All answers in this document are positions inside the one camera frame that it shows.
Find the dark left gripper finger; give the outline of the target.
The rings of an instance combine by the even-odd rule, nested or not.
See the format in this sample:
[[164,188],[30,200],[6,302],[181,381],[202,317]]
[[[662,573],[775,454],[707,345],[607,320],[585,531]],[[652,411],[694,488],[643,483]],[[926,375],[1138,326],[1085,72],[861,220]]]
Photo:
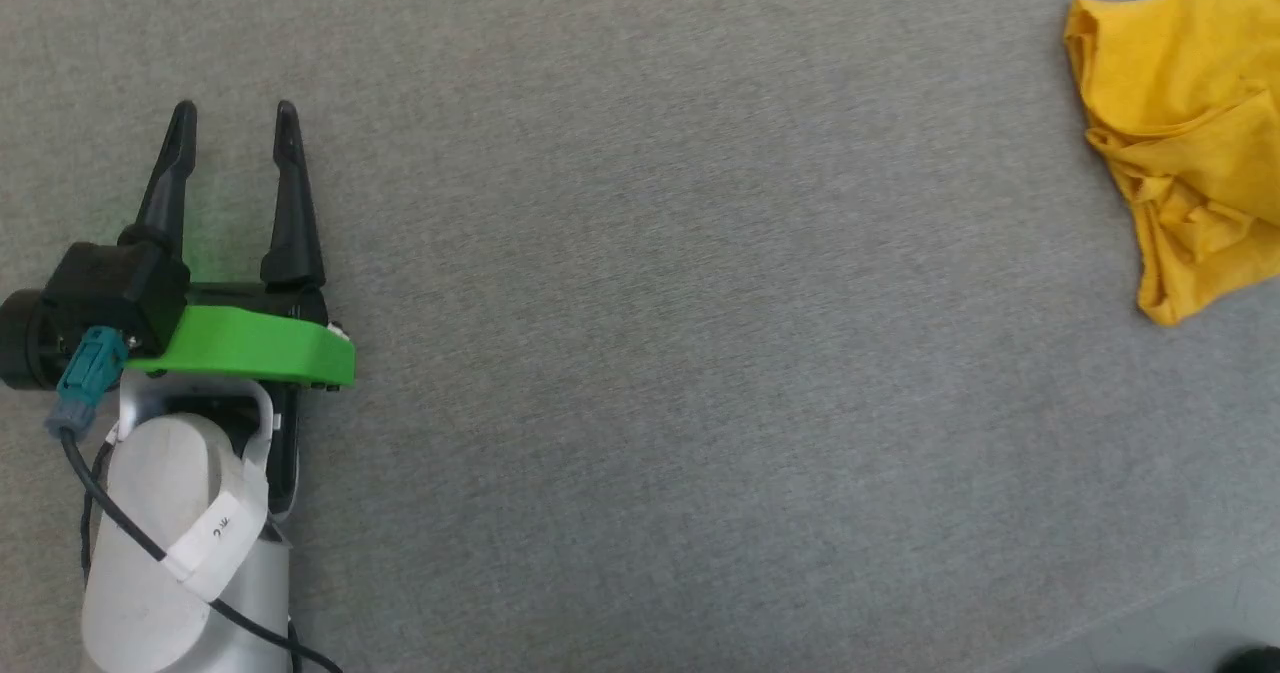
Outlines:
[[196,104],[184,99],[173,109],[140,211],[120,232],[118,244],[151,243],[170,258],[183,258],[186,186],[195,171],[197,131]]
[[260,278],[268,287],[323,287],[326,276],[305,141],[297,109],[288,100],[276,105],[273,161],[276,203]]

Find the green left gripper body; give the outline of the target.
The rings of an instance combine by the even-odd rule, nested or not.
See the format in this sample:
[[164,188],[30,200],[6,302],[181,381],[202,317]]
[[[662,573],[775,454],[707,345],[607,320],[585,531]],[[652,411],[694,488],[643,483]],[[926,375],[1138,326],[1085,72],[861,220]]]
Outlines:
[[[355,381],[355,344],[329,322],[317,293],[289,296],[230,284],[205,284],[197,293],[202,299],[188,305],[168,349],[159,357],[133,351],[125,368],[316,389]],[[40,290],[22,289],[3,303],[3,385],[9,389],[55,389],[79,342],[76,331],[58,331],[40,298]]]

